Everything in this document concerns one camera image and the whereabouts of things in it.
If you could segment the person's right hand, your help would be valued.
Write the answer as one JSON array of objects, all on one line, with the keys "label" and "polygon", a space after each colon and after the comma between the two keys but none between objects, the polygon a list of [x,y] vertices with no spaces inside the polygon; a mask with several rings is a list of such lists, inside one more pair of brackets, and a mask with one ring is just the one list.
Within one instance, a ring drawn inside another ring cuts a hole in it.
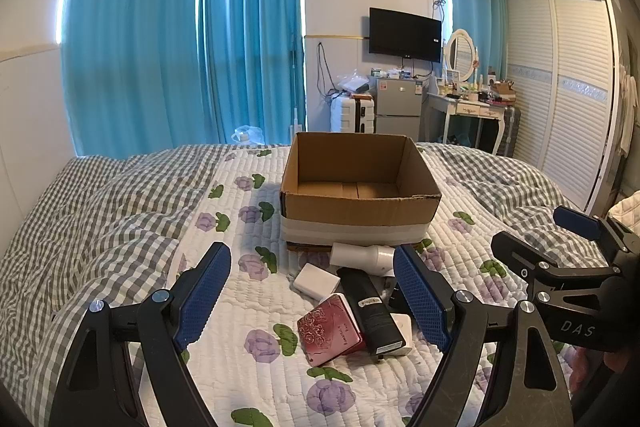
[{"label": "person's right hand", "polygon": [[[614,374],[621,374],[631,359],[632,350],[629,348],[620,349],[617,352],[604,352],[602,363]],[[586,348],[577,348],[573,360],[570,362],[572,373],[568,381],[568,389],[574,395],[577,393],[588,378],[594,373],[599,364],[596,352]]]}]

